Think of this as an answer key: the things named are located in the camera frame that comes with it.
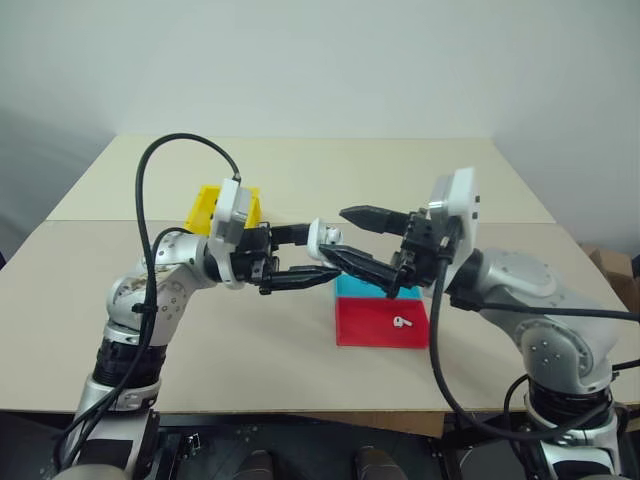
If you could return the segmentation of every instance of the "blue block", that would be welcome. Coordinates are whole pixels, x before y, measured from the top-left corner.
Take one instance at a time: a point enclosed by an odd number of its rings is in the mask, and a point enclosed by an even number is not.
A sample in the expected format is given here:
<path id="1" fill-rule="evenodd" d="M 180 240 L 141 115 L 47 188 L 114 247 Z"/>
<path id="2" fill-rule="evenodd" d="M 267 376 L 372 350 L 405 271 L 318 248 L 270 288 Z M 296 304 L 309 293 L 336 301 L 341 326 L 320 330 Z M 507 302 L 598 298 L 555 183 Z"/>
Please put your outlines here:
<path id="1" fill-rule="evenodd" d="M 336 297 L 386 298 L 384 291 L 363 280 L 342 274 L 336 279 Z M 420 300 L 422 295 L 418 287 L 401 288 L 396 298 Z"/>

